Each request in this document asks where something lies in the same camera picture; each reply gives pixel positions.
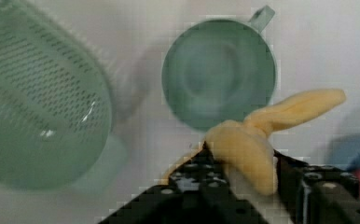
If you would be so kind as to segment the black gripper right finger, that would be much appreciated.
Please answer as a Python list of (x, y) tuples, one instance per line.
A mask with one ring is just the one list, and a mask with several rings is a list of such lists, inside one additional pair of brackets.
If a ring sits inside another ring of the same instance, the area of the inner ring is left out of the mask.
[(274, 152), (278, 194), (294, 224), (360, 224), (360, 180)]

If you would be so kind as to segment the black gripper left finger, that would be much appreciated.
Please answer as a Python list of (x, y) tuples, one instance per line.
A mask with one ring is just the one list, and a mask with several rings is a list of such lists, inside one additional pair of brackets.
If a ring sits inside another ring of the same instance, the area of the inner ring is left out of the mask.
[(269, 224), (230, 189), (223, 164), (207, 145), (98, 224)]

